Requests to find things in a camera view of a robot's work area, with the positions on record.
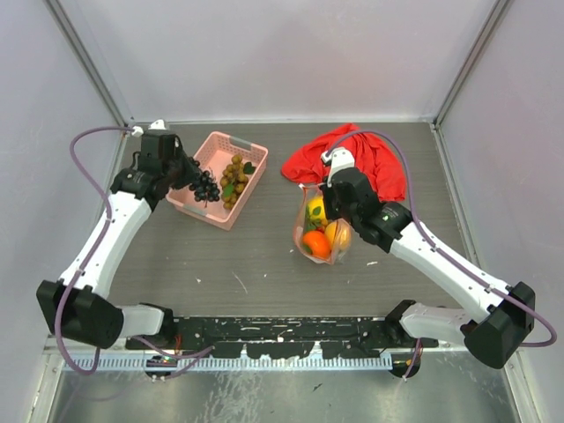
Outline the yellow orange peach fruit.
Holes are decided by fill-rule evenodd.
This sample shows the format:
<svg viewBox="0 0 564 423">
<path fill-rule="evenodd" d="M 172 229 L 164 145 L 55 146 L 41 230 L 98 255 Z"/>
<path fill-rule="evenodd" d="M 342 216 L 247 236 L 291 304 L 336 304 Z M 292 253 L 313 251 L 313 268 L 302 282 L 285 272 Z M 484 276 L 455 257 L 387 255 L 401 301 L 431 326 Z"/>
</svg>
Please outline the yellow orange peach fruit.
<svg viewBox="0 0 564 423">
<path fill-rule="evenodd" d="M 351 228 L 342 219 L 331 221 L 324 231 L 332 250 L 347 251 L 352 242 Z"/>
</svg>

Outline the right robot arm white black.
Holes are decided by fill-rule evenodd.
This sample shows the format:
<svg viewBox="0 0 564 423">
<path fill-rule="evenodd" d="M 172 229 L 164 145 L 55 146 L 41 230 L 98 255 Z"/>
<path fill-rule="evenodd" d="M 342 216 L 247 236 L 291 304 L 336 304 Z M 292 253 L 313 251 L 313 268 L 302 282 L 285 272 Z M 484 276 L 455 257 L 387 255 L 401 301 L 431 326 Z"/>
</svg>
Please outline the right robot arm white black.
<svg viewBox="0 0 564 423">
<path fill-rule="evenodd" d="M 511 286 L 485 273 L 416 223 L 406 207 L 380 202 L 357 167 L 330 172 L 322 193 L 330 217 L 343 219 L 364 242 L 421 271 L 460 306 L 402 301 L 387 316 L 393 345 L 405 347 L 415 338 L 442 340 L 464 345 L 482 364 L 501 369 L 532 332 L 536 294 L 530 286 Z"/>
</svg>

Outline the dark grape bunch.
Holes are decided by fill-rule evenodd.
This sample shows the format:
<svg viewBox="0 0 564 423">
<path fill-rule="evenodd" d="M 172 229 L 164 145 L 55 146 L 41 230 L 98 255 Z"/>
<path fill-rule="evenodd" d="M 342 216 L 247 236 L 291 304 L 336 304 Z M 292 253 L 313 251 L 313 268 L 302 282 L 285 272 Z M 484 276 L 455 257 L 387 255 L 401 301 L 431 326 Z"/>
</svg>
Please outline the dark grape bunch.
<svg viewBox="0 0 564 423">
<path fill-rule="evenodd" d="M 204 170 L 199 178 L 189 185 L 196 202 L 215 203 L 219 201 L 219 185 L 209 170 Z"/>
</svg>

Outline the brown longan bunch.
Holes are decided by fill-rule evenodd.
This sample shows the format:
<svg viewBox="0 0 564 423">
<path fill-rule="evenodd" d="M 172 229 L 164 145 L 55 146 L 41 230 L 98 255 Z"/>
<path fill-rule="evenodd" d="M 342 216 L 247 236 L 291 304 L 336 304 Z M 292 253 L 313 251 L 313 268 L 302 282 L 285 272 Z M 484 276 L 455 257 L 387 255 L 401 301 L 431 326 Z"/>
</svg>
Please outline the brown longan bunch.
<svg viewBox="0 0 564 423">
<path fill-rule="evenodd" d="M 243 173 L 245 163 L 240 154 L 235 154 L 222 172 L 219 185 L 220 199 L 223 208 L 232 210 L 249 182 L 247 174 Z"/>
</svg>

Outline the red cloth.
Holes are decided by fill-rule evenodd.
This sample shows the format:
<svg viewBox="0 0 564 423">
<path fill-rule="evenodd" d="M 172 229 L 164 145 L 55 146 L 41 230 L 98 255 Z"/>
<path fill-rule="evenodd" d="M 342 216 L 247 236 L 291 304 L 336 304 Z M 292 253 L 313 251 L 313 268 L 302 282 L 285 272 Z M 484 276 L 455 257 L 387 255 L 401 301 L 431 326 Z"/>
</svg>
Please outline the red cloth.
<svg viewBox="0 0 564 423">
<path fill-rule="evenodd" d="M 358 129 L 357 125 L 346 123 L 322 134 L 294 152 L 282 165 L 280 173 L 295 183 L 322 182 L 330 171 L 322 163 L 322 153 L 328 151 L 341 137 Z M 352 153 L 356 167 L 367 176 L 381 201 L 401 202 L 406 199 L 404 170 L 383 139 L 366 133 L 355 134 L 341 145 Z"/>
</svg>

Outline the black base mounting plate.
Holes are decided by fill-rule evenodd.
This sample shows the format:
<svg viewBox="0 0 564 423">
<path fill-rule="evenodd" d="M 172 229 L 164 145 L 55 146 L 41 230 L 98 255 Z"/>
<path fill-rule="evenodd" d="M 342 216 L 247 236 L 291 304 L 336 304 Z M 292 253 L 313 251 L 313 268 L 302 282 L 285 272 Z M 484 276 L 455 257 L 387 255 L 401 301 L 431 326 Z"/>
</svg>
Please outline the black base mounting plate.
<svg viewBox="0 0 564 423">
<path fill-rule="evenodd" d="M 305 358 L 315 347 L 322 358 L 378 358 L 393 349 L 412 349 L 416 339 L 376 317 L 189 317 L 174 320 L 168 337 L 146 339 L 157 347 L 195 353 L 212 346 L 212 356 L 258 360 Z"/>
</svg>

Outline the clear zip top bag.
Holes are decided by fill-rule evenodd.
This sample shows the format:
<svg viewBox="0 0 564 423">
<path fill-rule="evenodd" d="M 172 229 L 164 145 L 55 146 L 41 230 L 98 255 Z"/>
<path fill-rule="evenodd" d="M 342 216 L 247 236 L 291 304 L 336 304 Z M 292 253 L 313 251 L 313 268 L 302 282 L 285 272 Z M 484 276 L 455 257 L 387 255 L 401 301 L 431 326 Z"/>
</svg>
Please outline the clear zip top bag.
<svg viewBox="0 0 564 423">
<path fill-rule="evenodd" d="M 331 255 L 330 255 L 330 258 L 328 260 L 319 259 L 319 258 L 311 256 L 307 253 L 307 251 L 304 249 L 302 242 L 301 242 L 302 236 L 306 232 L 313 231 L 313 230 L 324 233 L 325 227 L 326 227 L 326 226 L 317 226 L 317 225 L 313 224 L 312 222 L 308 221 L 307 216 L 306 216 L 307 204 L 308 204 L 308 201 L 310 199 L 312 199 L 313 197 L 323 196 L 323 195 L 322 195 L 322 192 L 317 185 L 300 184 L 299 188 L 301 189 L 301 193 L 302 193 L 302 202 L 301 202 L 301 207 L 299 209 L 298 215 L 296 217 L 296 220 L 295 220 L 294 226 L 293 226 L 293 242 L 294 242 L 296 248 L 307 259 L 309 259 L 313 263 L 333 265 L 333 264 L 337 263 L 338 261 L 342 260 L 343 257 L 349 251 L 350 248 L 347 251 L 331 250 Z"/>
</svg>

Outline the loose green leaf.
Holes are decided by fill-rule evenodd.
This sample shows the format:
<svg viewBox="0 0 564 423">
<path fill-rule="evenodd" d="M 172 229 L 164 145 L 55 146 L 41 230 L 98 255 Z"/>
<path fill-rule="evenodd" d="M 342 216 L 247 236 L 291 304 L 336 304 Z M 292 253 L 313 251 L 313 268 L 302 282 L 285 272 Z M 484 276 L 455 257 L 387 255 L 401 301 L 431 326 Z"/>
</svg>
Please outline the loose green leaf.
<svg viewBox="0 0 564 423">
<path fill-rule="evenodd" d="M 253 174 L 256 170 L 256 167 L 252 165 L 251 162 L 247 162 L 243 167 L 244 174 Z"/>
</svg>

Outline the orange tangerine fruit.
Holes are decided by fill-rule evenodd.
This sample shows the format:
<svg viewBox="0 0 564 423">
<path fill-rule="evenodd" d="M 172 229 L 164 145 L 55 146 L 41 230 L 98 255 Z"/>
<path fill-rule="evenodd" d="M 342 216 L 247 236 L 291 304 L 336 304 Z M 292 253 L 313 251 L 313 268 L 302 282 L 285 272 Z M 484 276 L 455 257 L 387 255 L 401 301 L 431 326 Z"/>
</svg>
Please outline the orange tangerine fruit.
<svg viewBox="0 0 564 423">
<path fill-rule="evenodd" d="M 319 231 L 306 232 L 301 238 L 307 253 L 319 259 L 328 260 L 331 255 L 331 244 L 327 236 Z"/>
</svg>

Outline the yellow lemon fruit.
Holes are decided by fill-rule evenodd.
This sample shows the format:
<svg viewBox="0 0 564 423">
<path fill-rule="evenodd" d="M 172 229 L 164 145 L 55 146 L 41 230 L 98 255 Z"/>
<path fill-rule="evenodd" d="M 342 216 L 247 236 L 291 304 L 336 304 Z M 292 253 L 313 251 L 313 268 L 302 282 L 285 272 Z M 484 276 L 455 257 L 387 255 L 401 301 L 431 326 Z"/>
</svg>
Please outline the yellow lemon fruit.
<svg viewBox="0 0 564 423">
<path fill-rule="evenodd" d="M 313 197 L 308 201 L 306 216 L 309 222 L 317 226 L 328 225 L 322 196 Z"/>
</svg>

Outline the pink plastic basket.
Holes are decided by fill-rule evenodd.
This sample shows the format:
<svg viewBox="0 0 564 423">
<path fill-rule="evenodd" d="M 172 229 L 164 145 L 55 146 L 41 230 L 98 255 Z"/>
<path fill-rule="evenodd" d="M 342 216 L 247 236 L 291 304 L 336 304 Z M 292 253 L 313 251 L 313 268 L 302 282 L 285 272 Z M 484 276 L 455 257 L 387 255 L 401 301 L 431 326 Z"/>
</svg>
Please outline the pink plastic basket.
<svg viewBox="0 0 564 423">
<path fill-rule="evenodd" d="M 213 131 L 193 158 L 203 175 L 186 188 L 171 189 L 167 201 L 181 213 L 228 231 L 266 168 L 268 149 Z"/>
</svg>

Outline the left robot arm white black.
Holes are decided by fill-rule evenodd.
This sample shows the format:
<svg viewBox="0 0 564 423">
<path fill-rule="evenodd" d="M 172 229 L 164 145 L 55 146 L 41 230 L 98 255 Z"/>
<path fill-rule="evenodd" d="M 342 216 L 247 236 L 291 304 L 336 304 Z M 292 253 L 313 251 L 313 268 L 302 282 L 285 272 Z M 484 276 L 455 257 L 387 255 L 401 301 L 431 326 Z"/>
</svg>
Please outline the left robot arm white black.
<svg viewBox="0 0 564 423">
<path fill-rule="evenodd" d="M 107 349 L 120 338 L 145 336 L 157 349 L 176 339 L 170 309 L 151 304 L 117 307 L 108 301 L 115 273 L 137 231 L 170 189 L 200 174 L 179 137 L 164 121 L 134 127 L 141 140 L 137 161 L 121 170 L 105 195 L 106 211 L 85 246 L 55 282 L 44 280 L 36 296 L 51 333 Z"/>
</svg>

